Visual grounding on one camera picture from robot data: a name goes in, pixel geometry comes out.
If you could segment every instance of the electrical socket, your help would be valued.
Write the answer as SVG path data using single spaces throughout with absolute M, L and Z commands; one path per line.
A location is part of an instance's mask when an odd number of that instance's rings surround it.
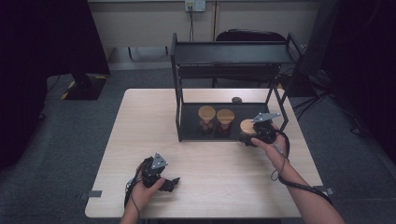
M 185 11 L 205 11 L 206 1 L 205 0 L 185 0 L 184 1 Z

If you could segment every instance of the white table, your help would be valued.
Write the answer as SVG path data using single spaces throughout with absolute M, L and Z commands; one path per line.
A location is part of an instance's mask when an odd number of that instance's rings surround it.
M 265 89 L 185 89 L 186 102 L 264 102 Z M 270 112 L 280 112 L 273 95 Z M 287 99 L 290 162 L 313 186 L 321 186 L 298 122 Z M 121 217 L 125 184 L 143 159 L 160 152 L 169 162 L 162 177 L 181 177 L 172 193 L 158 191 L 142 218 L 299 217 L 287 189 L 270 178 L 274 171 L 263 150 L 237 142 L 178 142 L 173 89 L 125 92 L 92 190 L 88 217 Z M 275 124 L 283 120 L 276 118 Z

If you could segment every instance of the black chair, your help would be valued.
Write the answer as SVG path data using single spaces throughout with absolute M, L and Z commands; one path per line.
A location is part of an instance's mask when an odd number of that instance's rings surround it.
M 247 29 L 231 29 L 222 32 L 216 37 L 216 41 L 286 41 L 286 38 L 275 32 L 266 32 L 266 31 L 258 31 L 258 30 L 247 30 Z M 277 71 L 277 75 L 280 71 L 281 64 L 274 63 L 268 64 L 268 66 L 273 66 L 274 69 L 268 69 L 269 71 Z M 268 86 L 270 86 L 271 81 L 269 79 L 261 79 L 259 77 L 230 77 L 227 79 L 233 80 L 242 80 L 242 81 L 253 81 L 259 82 L 258 87 L 263 82 L 268 82 Z M 215 88 L 218 80 L 213 78 L 212 80 L 212 88 Z

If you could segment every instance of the person's right hand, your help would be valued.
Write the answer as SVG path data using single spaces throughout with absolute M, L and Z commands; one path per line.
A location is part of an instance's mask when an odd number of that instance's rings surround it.
M 272 144 L 266 144 L 263 141 L 257 139 L 257 138 L 252 138 L 251 142 L 264 149 L 265 154 L 267 155 L 268 159 L 270 159 L 271 163 L 273 166 L 280 172 L 282 170 L 282 167 L 284 165 L 284 162 L 288 162 L 288 160 L 285 161 L 286 155 L 286 139 L 279 133 L 276 133 L 276 140 L 275 144 L 277 144 L 279 147 L 282 148 L 283 154 L 280 154 L 277 149 L 275 148 L 274 145 Z

